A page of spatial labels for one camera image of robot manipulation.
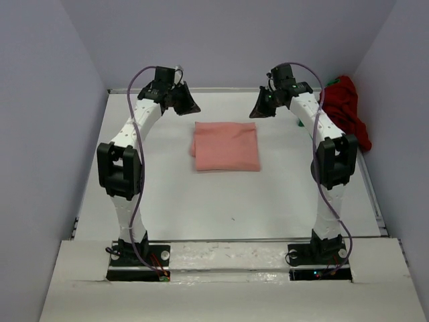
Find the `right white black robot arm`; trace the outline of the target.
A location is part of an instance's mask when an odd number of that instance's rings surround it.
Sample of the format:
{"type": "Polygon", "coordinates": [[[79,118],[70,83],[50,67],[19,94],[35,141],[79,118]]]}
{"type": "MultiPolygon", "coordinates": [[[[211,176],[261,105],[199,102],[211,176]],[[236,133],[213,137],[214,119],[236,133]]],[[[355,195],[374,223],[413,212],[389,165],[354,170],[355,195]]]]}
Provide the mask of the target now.
{"type": "Polygon", "coordinates": [[[355,173],[358,140],[346,134],[324,111],[325,93],[317,97],[306,82],[294,77],[293,62],[279,64],[268,72],[268,84],[259,95],[250,118],[275,117],[287,107],[307,129],[312,139],[310,171],[318,189],[316,221],[310,241],[290,244],[286,261],[291,267],[346,264],[352,245],[343,236],[350,231],[341,219],[346,186],[355,173]]]}

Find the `pink t shirt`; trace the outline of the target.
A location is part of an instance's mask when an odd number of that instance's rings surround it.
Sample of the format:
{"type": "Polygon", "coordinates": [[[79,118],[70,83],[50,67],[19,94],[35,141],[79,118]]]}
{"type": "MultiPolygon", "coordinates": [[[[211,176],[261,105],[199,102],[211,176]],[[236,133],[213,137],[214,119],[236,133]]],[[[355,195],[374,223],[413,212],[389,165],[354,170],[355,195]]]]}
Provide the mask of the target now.
{"type": "Polygon", "coordinates": [[[190,154],[197,171],[261,170],[255,123],[196,122],[190,154]]]}

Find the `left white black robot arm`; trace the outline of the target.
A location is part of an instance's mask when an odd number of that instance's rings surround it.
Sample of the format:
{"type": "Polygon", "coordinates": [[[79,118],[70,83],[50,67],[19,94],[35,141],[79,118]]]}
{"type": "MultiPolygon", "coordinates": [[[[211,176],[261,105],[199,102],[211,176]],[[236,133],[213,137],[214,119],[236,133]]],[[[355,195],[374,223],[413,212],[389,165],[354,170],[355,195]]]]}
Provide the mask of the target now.
{"type": "Polygon", "coordinates": [[[139,210],[145,186],[143,141],[169,108],[179,116],[201,109],[180,66],[151,66],[151,70],[154,78],[140,90],[135,102],[126,92],[129,118],[110,142],[98,145],[96,157],[99,184],[113,202],[120,229],[117,248],[109,248],[109,253],[153,270],[146,262],[149,240],[139,210]]]}

